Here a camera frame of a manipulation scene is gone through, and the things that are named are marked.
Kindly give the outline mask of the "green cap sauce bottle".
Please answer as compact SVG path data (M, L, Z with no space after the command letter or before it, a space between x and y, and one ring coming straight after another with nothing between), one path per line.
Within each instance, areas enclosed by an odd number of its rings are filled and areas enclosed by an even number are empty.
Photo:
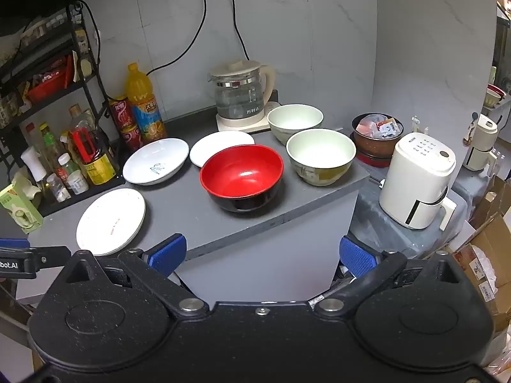
M54 133L52 133L50 126L46 122L39 125L39 130L42 135L46 159L49 161L52 169L58 173L61 169L58 159L66 152L66 150L62 146L60 140L54 135Z

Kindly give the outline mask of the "pale green bowl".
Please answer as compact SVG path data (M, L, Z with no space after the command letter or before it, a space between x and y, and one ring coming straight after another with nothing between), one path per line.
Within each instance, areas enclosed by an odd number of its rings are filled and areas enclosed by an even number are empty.
M323 119L320 109L302 104L278 106L268 114L271 132L283 145L297 132L320 127Z
M356 147L346 135L329 129L309 129L286 143L295 173L306 183L323 187L336 183L350 169Z

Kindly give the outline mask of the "white air fryer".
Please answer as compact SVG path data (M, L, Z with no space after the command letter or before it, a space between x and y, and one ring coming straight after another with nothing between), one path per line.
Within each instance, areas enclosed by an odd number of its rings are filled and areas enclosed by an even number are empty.
M380 183L379 206L399 225L423 230L442 209L445 230L456 204L448 197L456 166L455 152L433 137L411 132L396 144L386 178Z

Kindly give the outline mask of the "green carton box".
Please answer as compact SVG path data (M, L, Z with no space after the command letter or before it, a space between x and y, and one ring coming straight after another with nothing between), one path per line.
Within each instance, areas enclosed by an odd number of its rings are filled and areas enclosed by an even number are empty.
M24 233L34 232L43 224L42 215L32 202L38 193L40 189L23 175L15 175L1 191L1 205Z

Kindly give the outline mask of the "red basket on shelf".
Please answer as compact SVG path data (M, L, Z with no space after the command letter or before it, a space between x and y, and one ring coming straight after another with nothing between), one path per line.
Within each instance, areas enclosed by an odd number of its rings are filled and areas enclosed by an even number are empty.
M28 100L37 105L59 91L67 89L74 77L74 61L71 55L54 61L43 73L36 74L27 92Z

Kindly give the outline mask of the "white top bottle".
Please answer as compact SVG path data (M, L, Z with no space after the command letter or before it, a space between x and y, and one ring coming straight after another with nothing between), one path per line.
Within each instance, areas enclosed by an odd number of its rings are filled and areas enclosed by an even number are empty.
M43 163L41 155L37 152L34 146L30 146L22 153L21 159L28 167L28 170L32 174L32 177L38 188L41 190L45 200L47 202L52 201L54 197L51 192L50 185L48 184L48 177L51 174L51 171Z

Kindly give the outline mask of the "red and black bowl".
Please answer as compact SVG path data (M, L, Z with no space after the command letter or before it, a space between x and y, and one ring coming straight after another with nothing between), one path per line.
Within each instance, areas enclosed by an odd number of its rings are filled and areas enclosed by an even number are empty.
M200 169L199 180L212 201L232 213L249 213L272 201L281 186L284 162L260 144L219 151Z

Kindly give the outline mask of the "white cap spice jar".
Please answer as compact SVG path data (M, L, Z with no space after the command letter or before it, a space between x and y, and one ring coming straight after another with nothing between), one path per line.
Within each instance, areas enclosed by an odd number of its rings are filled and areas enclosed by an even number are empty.
M68 186L75 195L80 195L89 190L88 182L79 169L68 175Z

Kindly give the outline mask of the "red pot lid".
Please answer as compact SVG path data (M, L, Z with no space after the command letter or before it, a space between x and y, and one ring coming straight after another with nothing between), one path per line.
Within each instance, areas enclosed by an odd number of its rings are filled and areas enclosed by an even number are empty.
M356 157L359 159L359 161L375 168L389 167L392 159L391 157L372 156L370 154L365 154L364 151L357 151Z

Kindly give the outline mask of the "brown pot with packets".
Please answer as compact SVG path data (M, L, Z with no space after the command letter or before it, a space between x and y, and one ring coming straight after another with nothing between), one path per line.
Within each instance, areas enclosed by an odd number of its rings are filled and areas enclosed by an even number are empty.
M401 122L383 113L361 114L353 119L352 127L358 152L380 159L391 158L397 142L404 135Z

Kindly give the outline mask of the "red cola can upper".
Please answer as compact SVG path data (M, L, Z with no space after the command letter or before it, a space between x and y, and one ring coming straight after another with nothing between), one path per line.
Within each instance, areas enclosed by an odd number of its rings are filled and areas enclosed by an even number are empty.
M112 112L113 120L120 131L124 131L136 124L131 106L126 97L118 97L110 100L109 107Z

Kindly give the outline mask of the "white deep plate blue print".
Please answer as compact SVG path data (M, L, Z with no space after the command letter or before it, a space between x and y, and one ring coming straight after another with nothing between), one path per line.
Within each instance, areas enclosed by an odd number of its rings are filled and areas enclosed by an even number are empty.
M160 139L145 145L126 161L122 175L128 183L151 186L175 176L189 156L182 139Z

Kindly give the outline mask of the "cardboard box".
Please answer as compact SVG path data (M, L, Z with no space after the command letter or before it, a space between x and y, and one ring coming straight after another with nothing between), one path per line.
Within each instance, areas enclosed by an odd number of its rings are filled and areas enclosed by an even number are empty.
M453 253L493 316L510 316L510 230L492 215Z

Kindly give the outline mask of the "red cola can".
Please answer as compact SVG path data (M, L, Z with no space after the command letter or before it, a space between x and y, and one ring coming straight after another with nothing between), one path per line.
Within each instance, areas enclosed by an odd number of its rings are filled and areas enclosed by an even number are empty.
M136 124L131 106L126 97L118 97L110 100L109 107L112 112L113 120L120 131L124 131Z
M144 146L140 128L134 124L121 130L121 135L128 149L134 152Z

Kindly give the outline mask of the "black metal shelf rack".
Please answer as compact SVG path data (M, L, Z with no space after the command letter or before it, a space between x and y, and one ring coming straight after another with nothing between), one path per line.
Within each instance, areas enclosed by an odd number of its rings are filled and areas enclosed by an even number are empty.
M1 66L2 96L18 94L22 83L34 84L27 92L31 107L1 129L1 162L7 170L23 165L21 154L28 146L21 132L23 121L66 95L83 90L96 123L112 117L97 56L92 50L84 55L76 36L78 29L87 29L82 14L85 8L83 1L68 5L60 23L17 50L13 59Z

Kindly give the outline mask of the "glass electric kettle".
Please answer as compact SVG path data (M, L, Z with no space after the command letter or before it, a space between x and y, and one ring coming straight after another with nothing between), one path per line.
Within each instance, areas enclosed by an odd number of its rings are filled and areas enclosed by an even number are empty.
M217 113L230 120L261 114L275 87L275 69L258 61L237 61L212 67Z

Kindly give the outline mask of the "white plate red print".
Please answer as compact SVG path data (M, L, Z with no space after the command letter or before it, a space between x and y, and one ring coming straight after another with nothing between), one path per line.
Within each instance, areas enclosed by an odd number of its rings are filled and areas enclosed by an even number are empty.
M131 243L146 217L146 201L135 189L115 189L96 199L80 217L76 242L95 256L114 254Z

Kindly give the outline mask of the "orange juice bottle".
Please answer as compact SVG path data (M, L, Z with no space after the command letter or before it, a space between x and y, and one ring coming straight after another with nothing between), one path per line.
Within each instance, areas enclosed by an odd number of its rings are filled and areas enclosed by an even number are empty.
M144 140L150 143L166 138L151 80L139 70L136 62L129 64L127 70L125 92Z

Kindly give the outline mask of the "red cola can lower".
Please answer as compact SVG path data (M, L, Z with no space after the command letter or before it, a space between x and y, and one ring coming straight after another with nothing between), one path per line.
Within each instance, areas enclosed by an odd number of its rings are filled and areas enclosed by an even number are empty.
M134 124L121 130L121 135L128 149L134 152L144 146L140 128Z

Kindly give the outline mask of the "white bakery logo plate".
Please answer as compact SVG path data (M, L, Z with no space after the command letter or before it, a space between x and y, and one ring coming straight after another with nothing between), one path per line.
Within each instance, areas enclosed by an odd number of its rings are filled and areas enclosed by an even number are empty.
M242 131L218 131L199 139L191 148L190 160L198 168L221 150L233 146L255 144L254 138Z

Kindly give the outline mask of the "small white appliance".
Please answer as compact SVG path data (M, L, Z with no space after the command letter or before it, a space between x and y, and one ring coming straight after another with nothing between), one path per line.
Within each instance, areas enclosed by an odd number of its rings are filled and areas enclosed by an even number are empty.
M497 124L486 115L480 115L463 167L473 172L480 172L486 166L489 166L490 170L495 168L497 156L494 146L497 136Z

